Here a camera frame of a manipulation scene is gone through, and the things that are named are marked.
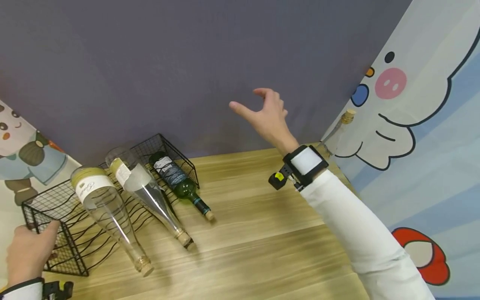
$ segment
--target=red mushroom cartoon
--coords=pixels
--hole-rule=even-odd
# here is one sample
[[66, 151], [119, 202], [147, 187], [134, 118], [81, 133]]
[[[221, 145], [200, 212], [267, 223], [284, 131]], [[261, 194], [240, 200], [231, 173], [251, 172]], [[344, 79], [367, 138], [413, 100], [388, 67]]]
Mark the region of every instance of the red mushroom cartoon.
[[410, 255], [426, 283], [442, 286], [450, 279], [450, 268], [442, 248], [418, 230], [399, 227], [392, 232]]

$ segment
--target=clear glass bottle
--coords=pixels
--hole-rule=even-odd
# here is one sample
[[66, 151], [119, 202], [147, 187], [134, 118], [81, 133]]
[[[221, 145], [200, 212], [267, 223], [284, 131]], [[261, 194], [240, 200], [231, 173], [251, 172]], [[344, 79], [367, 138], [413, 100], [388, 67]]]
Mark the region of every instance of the clear glass bottle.
[[105, 161], [120, 185], [135, 195], [185, 249], [191, 250], [195, 246], [193, 239], [175, 216], [165, 191], [136, 155], [128, 149], [117, 147], [107, 153]]
[[335, 127], [328, 134], [323, 141], [321, 141], [316, 147], [318, 152], [330, 163], [335, 156], [335, 153], [340, 144], [343, 133], [345, 132], [347, 125], [352, 123], [356, 111], [353, 109], [347, 109], [347, 111], [340, 117]]
[[154, 268], [135, 236], [122, 197], [105, 171], [79, 167], [70, 182], [88, 214], [125, 250], [135, 269], [147, 277]]

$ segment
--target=white shirt sleeve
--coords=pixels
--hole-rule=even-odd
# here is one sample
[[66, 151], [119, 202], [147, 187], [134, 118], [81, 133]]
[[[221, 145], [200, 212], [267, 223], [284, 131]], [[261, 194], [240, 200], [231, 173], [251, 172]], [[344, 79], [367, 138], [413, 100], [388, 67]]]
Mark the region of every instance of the white shirt sleeve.
[[2, 300], [42, 300], [43, 280], [36, 278], [6, 289]]
[[408, 253], [332, 172], [300, 193], [342, 244], [370, 299], [434, 299]]

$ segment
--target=hand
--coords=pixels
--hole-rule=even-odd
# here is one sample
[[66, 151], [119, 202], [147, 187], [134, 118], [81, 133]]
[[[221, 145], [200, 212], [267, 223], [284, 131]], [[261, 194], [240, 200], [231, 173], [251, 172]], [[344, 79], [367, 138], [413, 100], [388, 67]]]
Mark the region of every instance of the hand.
[[280, 94], [269, 88], [257, 88], [253, 93], [264, 98], [260, 111], [251, 111], [238, 102], [230, 102], [230, 108], [247, 120], [267, 142], [278, 149], [282, 156], [293, 152], [299, 143], [290, 133], [285, 117], [288, 111], [283, 108]]
[[52, 254], [60, 222], [52, 221], [36, 234], [26, 226], [15, 229], [7, 249], [8, 287], [42, 276], [45, 263]]

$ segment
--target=gray wall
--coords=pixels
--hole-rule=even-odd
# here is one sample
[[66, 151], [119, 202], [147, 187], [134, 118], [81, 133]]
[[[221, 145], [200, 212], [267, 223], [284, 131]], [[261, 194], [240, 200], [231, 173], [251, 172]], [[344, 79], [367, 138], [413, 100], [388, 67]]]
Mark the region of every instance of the gray wall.
[[189, 157], [266, 148], [228, 108], [256, 87], [312, 142], [409, 3], [1, 1], [0, 98], [81, 163], [157, 132]]

